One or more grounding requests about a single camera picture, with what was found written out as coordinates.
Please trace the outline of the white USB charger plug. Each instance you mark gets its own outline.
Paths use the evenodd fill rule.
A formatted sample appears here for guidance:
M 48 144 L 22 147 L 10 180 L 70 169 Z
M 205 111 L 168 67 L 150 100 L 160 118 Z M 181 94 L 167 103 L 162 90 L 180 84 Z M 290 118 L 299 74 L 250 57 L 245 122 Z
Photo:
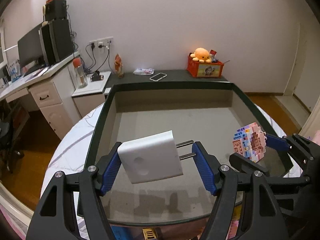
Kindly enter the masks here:
M 181 161 L 195 156 L 178 155 L 177 149 L 193 140 L 176 144 L 172 131 L 122 143 L 117 153 L 132 184 L 147 183 L 183 175 Z

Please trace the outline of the white desk with drawers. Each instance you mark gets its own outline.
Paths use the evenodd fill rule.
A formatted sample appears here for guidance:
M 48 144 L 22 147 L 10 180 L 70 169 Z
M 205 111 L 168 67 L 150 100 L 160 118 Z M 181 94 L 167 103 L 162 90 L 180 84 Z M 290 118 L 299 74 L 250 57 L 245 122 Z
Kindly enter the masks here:
M 74 75 L 70 73 L 74 69 L 72 61 L 79 55 L 79 52 L 72 53 L 39 73 L 33 72 L 18 79 L 1 91 L 1 100 L 11 102 L 30 94 L 50 127 L 63 139 L 80 120 L 72 99 L 76 90 Z

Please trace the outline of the bottle with orange cap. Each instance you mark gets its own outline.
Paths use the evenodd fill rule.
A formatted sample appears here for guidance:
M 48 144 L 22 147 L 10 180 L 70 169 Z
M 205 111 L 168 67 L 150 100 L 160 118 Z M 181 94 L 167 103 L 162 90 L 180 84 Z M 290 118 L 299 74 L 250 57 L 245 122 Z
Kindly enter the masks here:
M 74 70 L 76 73 L 76 80 L 79 88 L 84 88 L 87 86 L 87 77 L 84 72 L 82 61 L 79 57 L 75 57 L 72 61 Z

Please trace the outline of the white smartphone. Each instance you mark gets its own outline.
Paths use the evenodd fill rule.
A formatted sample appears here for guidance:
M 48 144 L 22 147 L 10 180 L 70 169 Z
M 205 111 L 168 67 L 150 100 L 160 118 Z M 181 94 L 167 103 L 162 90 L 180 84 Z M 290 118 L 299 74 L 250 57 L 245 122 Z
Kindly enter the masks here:
M 150 81 L 153 81 L 153 82 L 158 82 L 158 81 L 160 81 L 160 80 L 162 80 L 162 79 L 164 79 L 164 78 L 166 78 L 166 77 L 167 77 L 167 74 L 165 74 L 165 73 L 158 73 L 158 74 L 150 77 L 149 80 L 150 80 Z

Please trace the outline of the black computer monitor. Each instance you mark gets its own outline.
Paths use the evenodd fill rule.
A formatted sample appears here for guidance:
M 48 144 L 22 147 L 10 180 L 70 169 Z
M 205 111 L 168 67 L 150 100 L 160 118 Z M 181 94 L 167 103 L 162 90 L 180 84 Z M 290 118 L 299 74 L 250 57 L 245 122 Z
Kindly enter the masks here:
M 18 40 L 18 55 L 21 67 L 25 67 L 33 61 L 38 64 L 44 63 L 39 35 L 41 27 L 42 24 L 40 23 Z

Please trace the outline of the white side cabinet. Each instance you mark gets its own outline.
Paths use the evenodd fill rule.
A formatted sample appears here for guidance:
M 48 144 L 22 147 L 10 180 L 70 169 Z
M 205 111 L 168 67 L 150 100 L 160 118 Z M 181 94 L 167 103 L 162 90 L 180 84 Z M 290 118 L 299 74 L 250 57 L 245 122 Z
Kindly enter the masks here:
M 72 94 L 73 101 L 82 118 L 91 110 L 105 102 L 104 91 L 111 72 L 101 72 L 100 74 L 103 75 L 104 78 L 99 81 L 91 81 L 91 76 L 86 76 L 87 86 L 77 88 Z

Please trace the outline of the pink block toy pig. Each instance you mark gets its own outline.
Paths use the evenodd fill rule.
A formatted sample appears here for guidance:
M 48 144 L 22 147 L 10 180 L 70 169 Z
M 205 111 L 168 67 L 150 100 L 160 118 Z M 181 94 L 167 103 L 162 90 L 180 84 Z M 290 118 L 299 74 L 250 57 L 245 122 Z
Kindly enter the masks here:
M 260 161 L 266 152 L 266 133 L 253 122 L 237 130 L 233 136 L 234 152 L 251 160 Z

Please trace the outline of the red toy storage crate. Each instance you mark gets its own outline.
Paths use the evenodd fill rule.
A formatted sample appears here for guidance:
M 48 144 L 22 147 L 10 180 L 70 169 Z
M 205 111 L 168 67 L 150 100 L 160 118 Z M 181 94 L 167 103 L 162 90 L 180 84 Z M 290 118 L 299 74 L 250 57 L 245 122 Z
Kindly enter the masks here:
M 220 61 L 216 63 L 200 63 L 193 61 L 193 59 L 188 56 L 187 71 L 195 78 L 219 78 L 222 75 L 223 67 L 224 64 Z

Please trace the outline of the black office chair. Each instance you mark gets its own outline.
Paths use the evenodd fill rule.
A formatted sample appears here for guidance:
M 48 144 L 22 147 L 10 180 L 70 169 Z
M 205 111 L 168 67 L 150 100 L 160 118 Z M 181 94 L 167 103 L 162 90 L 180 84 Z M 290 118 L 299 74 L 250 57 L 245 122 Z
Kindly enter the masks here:
M 1 101 L 1 172 L 7 170 L 13 173 L 18 159 L 24 157 L 17 146 L 28 119 L 29 114 L 20 100 Z

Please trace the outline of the wall power outlet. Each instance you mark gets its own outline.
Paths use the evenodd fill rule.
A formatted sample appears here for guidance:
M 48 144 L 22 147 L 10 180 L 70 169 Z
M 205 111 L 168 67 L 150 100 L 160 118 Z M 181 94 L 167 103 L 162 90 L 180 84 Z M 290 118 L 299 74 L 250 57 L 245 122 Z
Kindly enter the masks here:
M 94 44 L 95 48 L 109 48 L 113 41 L 113 37 L 99 38 L 97 40 L 89 41 L 89 44 Z

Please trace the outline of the black low TV bench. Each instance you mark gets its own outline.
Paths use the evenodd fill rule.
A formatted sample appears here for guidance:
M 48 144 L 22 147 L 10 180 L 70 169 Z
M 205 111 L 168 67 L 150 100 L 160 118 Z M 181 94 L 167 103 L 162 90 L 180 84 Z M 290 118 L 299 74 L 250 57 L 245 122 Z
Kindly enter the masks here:
M 154 75 L 159 73 L 167 74 L 167 76 L 161 79 L 159 82 L 164 81 L 194 81 L 194 82 L 229 82 L 223 76 L 218 78 L 208 78 L 208 77 L 192 77 L 192 75 L 185 69 L 176 69 L 176 70 L 163 70 L 155 71 Z M 133 73 L 125 73 L 122 78 L 117 77 L 115 74 L 111 74 L 108 78 L 104 89 L 104 95 L 108 96 L 113 85 L 123 84 L 123 83 L 155 83 L 155 81 L 150 80 L 151 76 L 140 76 L 134 75 Z

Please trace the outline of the black speaker box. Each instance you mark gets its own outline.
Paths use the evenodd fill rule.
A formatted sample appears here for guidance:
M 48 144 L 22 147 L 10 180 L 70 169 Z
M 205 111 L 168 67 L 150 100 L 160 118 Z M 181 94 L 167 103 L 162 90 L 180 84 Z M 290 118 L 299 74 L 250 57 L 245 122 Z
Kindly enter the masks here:
M 52 0 L 43 7 L 46 21 L 63 20 L 67 18 L 66 0 Z

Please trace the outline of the orange snack bag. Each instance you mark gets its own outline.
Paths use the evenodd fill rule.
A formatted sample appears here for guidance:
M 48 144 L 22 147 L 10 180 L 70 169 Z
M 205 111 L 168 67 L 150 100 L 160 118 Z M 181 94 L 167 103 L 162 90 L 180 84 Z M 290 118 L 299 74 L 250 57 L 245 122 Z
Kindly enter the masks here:
M 117 76 L 119 78 L 122 78 L 123 75 L 124 75 L 124 71 L 123 71 L 122 59 L 121 59 L 119 54 L 117 54 L 115 59 L 114 59 L 114 68 L 115 68 Z

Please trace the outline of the pink tissue pack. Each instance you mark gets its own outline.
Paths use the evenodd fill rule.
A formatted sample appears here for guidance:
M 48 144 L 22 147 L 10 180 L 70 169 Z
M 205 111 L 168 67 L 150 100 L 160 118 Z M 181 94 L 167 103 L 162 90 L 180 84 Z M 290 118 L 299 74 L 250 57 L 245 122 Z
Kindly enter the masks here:
M 154 69 L 152 69 L 152 68 L 148 68 L 148 69 L 137 68 L 133 72 L 134 75 L 139 75 L 139 76 L 150 76 L 150 75 L 153 75 L 153 73 L 154 73 Z

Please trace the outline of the striped white round tablecloth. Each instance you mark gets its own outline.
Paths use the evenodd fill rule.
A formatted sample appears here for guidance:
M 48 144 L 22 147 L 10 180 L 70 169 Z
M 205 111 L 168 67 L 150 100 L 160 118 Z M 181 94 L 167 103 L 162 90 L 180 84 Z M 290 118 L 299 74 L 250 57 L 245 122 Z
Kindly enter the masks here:
M 279 137 L 286 135 L 271 116 L 258 105 L 255 104 L 255 106 L 261 111 Z M 44 193 L 45 188 L 56 171 L 63 171 L 65 174 L 73 174 L 81 172 L 84 169 L 89 144 L 102 107 L 103 104 L 89 112 L 89 114 L 82 118 L 60 142 L 47 167 L 40 196 Z M 291 168 L 284 177 L 298 177 L 302 174 L 302 169 L 292 158 L 291 160 L 293 168 Z M 84 219 L 79 216 L 76 218 L 80 236 L 84 239 L 89 239 Z M 164 239 L 188 239 L 201 234 L 207 220 L 208 219 L 201 219 L 196 222 L 165 226 L 160 229 L 160 231 L 163 233 Z

